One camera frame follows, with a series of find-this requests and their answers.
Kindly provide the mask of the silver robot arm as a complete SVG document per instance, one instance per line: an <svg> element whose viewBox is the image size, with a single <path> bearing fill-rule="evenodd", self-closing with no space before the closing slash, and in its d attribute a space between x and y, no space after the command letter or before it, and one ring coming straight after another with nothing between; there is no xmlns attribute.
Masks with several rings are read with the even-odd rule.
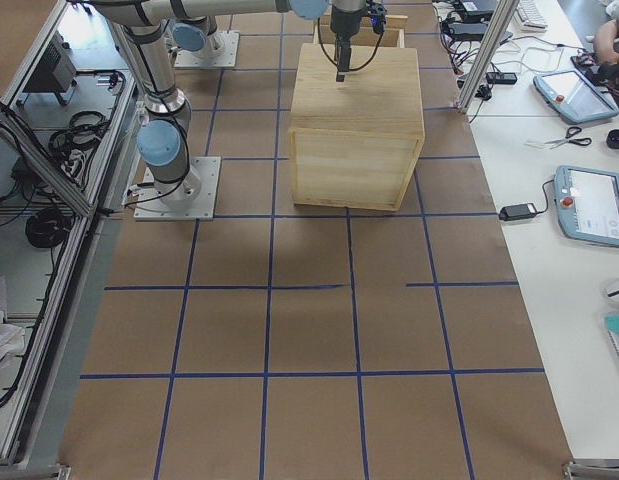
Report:
<svg viewBox="0 0 619 480"><path fill-rule="evenodd" d="M222 53L224 44L217 33L218 25L214 16L180 19L171 30L178 47L200 58L214 58Z"/></svg>
<svg viewBox="0 0 619 480"><path fill-rule="evenodd" d="M174 67L169 59L163 27L171 20L191 29L185 43L188 50L202 50L216 29L218 15L294 12L316 23L330 10L330 30L335 35L335 53L330 59L336 67L336 80L343 82L355 69L350 66L351 40L367 18L379 38L384 36L386 9L375 1L92 1L90 3L109 22L123 32L127 49L125 60L145 89L145 106L156 117L171 117L177 122L181 110L188 111L187 98L178 89Z"/></svg>

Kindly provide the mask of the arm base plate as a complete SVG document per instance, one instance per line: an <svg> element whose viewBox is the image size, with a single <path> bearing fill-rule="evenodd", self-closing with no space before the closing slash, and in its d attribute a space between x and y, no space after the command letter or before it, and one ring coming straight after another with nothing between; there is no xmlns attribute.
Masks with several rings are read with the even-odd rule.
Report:
<svg viewBox="0 0 619 480"><path fill-rule="evenodd" d="M173 186L157 183L141 189L134 204L136 221L189 221L214 218L217 188L221 171L218 156L191 157L190 171L183 183L169 195Z"/></svg>
<svg viewBox="0 0 619 480"><path fill-rule="evenodd" d="M240 34L235 30L217 30L210 36L199 31L173 31L178 47L175 68L222 69L233 68L237 61Z"/></svg>

